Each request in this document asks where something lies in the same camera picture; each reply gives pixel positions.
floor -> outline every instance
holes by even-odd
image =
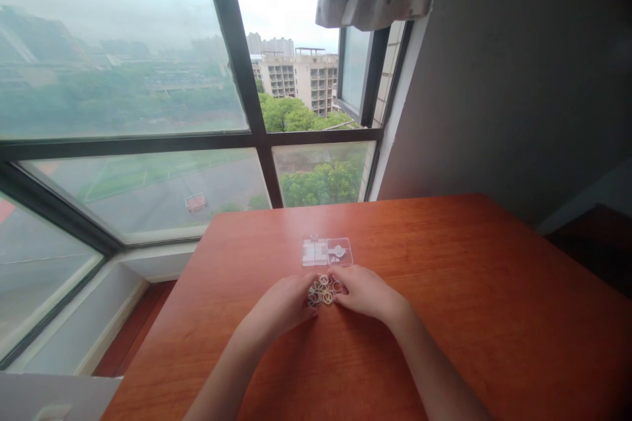
[[[175,281],[170,281],[149,285],[132,314],[103,355],[101,362],[92,372],[92,376],[119,377],[125,375],[175,284]]]
[[[546,238],[632,299],[632,218],[597,204]]]

glass pane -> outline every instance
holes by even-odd
[[[102,258],[0,195],[0,358]]]
[[[362,87],[369,57],[371,32],[361,32],[353,26],[346,29],[344,42],[344,66],[342,68],[342,94],[356,114],[360,114]]]
[[[0,138],[235,130],[212,0],[0,0]]]
[[[333,98],[338,33],[314,23],[318,0],[239,0],[268,132],[357,128]]]
[[[386,102],[388,95],[393,86],[393,74],[395,66],[401,51],[402,38],[404,37],[404,28],[406,22],[396,21],[390,26],[388,34],[388,45],[386,46],[386,55],[384,56],[384,66],[382,68],[382,76],[380,77],[380,86],[377,92],[377,101],[375,103],[375,113],[373,114],[373,128],[384,126],[384,115],[386,113]]]
[[[218,212],[270,208],[252,148],[22,165],[125,243],[200,236]]]
[[[272,150],[285,207],[364,200],[374,141],[284,146]]]

hand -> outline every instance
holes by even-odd
[[[353,311],[374,317],[386,325],[408,307],[408,301],[387,285],[382,278],[363,266],[332,266],[327,272],[344,285],[334,302]]]
[[[268,345],[301,322],[317,317],[318,309],[303,307],[307,290],[317,277],[316,273],[287,276],[272,285],[240,324],[244,336]]]

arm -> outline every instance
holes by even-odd
[[[333,267],[329,274],[346,288],[336,303],[379,319],[393,333],[430,421],[491,419],[402,295],[361,266]]]
[[[315,307],[303,307],[315,279],[316,273],[289,276],[262,296],[235,329],[185,421],[237,418],[250,378],[268,347],[288,330],[318,316]]]

forearm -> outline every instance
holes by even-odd
[[[237,328],[189,408],[185,421],[236,419],[252,374],[266,348],[264,340],[248,337]]]
[[[402,348],[430,421],[491,419],[408,303],[386,325]]]

